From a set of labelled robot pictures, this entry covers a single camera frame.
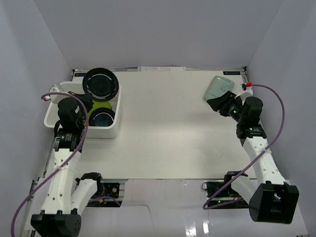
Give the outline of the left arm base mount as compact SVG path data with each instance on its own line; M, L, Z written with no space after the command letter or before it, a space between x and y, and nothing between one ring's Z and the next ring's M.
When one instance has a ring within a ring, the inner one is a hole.
M103 193L92 196L91 199L96 200L89 202L87 207L120 207L123 195L121 194L122 185L118 182L101 183L101 185Z

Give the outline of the black round plate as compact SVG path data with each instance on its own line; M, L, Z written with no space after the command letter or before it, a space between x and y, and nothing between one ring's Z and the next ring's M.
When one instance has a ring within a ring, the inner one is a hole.
M82 88L94 101L110 101L119 91L119 81L112 71L94 68L83 77Z
M113 124L115 112L109 108L98 108L89 116L90 126L109 127Z

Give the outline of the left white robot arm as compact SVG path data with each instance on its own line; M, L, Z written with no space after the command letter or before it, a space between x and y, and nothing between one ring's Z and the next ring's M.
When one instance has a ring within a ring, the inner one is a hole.
M54 128L53 172L37 187L49 183L48 192L31 225L42 237L77 237L81 214L90 199L104 192L100 173L84 174L73 192L75 171L88 132L88 112L82 99L70 92L49 92L42 96L57 104L58 117Z

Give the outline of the lime green round plate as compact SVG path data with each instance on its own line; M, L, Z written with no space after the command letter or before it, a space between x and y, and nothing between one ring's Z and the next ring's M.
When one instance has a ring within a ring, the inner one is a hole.
M91 113L92 113L93 111L95 111L96 109L99 109L99 108L111 109L111 108L112 108L112 105L111 105L111 103L108 102L108 101L106 101L106 102L94 101L94 102L93 102L92 109L88 112L88 115L91 115Z

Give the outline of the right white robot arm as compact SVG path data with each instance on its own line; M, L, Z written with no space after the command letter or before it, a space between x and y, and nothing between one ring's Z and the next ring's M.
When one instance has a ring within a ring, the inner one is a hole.
M291 224L299 191L287 183L279 172L267 136L260 124L263 102L254 96L241 99L231 91L207 100L213 111L231 117L237 123L236 134L248 154L250 164L243 170L230 173L230 180L210 199L222 191L229 197L237 194L248 204L254 222Z

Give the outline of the pale green rectangular dish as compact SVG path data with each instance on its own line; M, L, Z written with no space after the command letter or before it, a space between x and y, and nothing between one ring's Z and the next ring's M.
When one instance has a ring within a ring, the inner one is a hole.
M232 80L221 76L215 76L204 94L204 99L207 101L209 99L221 97L227 91L232 91L234 86L235 83Z

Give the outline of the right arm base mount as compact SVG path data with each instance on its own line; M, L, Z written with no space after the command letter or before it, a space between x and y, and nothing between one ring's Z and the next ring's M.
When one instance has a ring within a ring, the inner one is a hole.
M207 198L210 198L216 191L218 191L224 185L224 181L206 181L201 185L203 191L206 192ZM242 197L230 187L225 188L220 194L218 194L214 199L210 201L207 207L214 205L219 205L227 203L233 200L238 200L238 202L229 203L216 209L248 209L249 206Z

